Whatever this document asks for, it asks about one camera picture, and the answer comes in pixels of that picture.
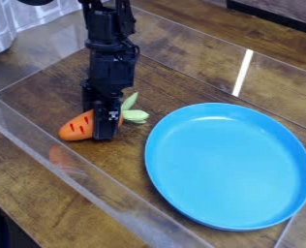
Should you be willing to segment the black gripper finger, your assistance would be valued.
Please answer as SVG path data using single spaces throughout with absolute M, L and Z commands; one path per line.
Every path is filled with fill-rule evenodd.
M 118 132 L 121 101 L 112 97 L 94 102 L 94 139 L 112 140 Z
M 84 111 L 89 111 L 96 102 L 96 89 L 92 87 L 88 80 L 84 80 L 81 82 L 82 86 L 82 107 Z

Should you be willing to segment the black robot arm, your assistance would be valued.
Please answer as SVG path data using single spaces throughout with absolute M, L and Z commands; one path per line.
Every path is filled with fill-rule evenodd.
M 130 0 L 116 0 L 108 7 L 102 0 L 78 0 L 82 4 L 90 49 L 89 77 L 82 81 L 84 110 L 94 111 L 96 140 L 110 140 L 118 132 L 122 90 L 134 85 L 141 48 L 129 36 L 137 19 Z

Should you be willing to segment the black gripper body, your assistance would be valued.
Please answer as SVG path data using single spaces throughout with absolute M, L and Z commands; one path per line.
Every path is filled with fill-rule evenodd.
M 88 47 L 90 48 L 89 83 L 105 97 L 118 96 L 125 88 L 134 85 L 141 49 L 130 40 L 114 45 L 88 43 Z

